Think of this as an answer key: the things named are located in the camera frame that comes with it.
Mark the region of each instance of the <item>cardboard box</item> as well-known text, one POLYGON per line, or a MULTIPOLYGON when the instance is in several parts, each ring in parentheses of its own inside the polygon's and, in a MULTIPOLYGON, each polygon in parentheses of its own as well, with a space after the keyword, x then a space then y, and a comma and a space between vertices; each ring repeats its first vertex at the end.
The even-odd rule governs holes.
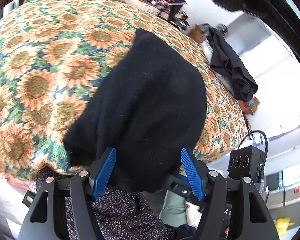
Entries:
POLYGON ((254 115, 254 113, 258 109, 258 105, 260 104, 260 102, 257 98, 252 98, 249 102, 243 102, 241 100, 238 100, 238 101, 239 101, 241 111, 244 114, 254 115))
POLYGON ((204 35, 203 31, 200 29, 198 25, 196 25, 194 29, 190 31, 188 37, 193 39, 199 44, 206 39, 206 35, 204 35))

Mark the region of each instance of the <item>white wall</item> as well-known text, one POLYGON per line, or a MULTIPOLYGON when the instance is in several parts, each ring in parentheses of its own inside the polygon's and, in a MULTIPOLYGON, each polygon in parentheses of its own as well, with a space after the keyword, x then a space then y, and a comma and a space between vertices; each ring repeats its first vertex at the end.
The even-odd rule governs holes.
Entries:
POLYGON ((209 23, 213 27, 219 23, 228 25, 243 14, 241 11, 228 12, 215 5, 212 0, 186 0, 186 2, 188 4, 183 8, 189 15, 188 23, 191 28, 200 23, 209 23))
POLYGON ((226 42, 239 56, 271 36, 259 18, 247 13, 240 15, 227 28, 226 42))
POLYGON ((266 160, 265 175, 270 175, 300 163, 300 147, 295 150, 270 156, 266 160))
POLYGON ((258 84, 260 105, 248 115, 253 130, 267 128, 300 115, 300 64, 285 46, 271 36, 241 56, 258 84))
POLYGON ((300 145, 300 127, 269 142, 268 157, 280 154, 300 145))

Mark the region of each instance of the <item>sunflower pattern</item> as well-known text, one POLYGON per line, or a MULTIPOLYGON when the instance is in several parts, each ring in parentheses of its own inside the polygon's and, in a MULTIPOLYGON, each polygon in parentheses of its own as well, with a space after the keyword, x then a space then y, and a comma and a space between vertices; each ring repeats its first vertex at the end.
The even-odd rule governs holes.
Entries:
POLYGON ((202 49, 169 23, 108 0, 38 0, 0 22, 0 172, 23 180, 44 166, 75 174, 62 139, 107 74, 129 52, 138 28, 151 31, 202 75, 207 117, 194 154, 213 161, 247 133, 238 102, 202 49))

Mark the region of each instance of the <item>black cloth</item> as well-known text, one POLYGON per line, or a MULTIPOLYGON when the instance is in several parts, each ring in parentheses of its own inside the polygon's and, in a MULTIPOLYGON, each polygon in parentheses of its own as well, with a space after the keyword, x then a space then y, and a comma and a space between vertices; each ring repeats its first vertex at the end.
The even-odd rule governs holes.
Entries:
POLYGON ((165 224, 167 228, 173 228, 175 231, 175 240, 193 240, 195 232, 197 231, 196 228, 191 227, 190 225, 184 224, 181 226, 172 227, 165 224))
POLYGON ((137 30, 126 57, 106 76, 64 145, 71 165, 117 150, 109 184, 154 192, 178 174, 180 152, 194 148, 206 117, 199 71, 154 34, 137 30))
POLYGON ((207 40, 213 48, 210 67, 230 80, 234 98, 248 102, 258 90, 258 85, 249 74, 243 62, 226 42, 221 32, 209 27, 207 40))

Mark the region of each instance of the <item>blue gripper pad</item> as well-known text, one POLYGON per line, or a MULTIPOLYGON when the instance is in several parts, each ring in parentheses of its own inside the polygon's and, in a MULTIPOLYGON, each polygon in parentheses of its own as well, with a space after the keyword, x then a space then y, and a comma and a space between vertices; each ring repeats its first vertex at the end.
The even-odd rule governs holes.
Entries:
POLYGON ((117 152, 115 148, 112 148, 94 180, 92 192, 92 198, 94 200, 103 195, 116 160, 117 152))
POLYGON ((193 195, 195 195, 200 201, 202 201, 205 196, 203 192, 202 179, 185 148, 181 150, 181 163, 183 165, 183 168, 185 169, 193 195))

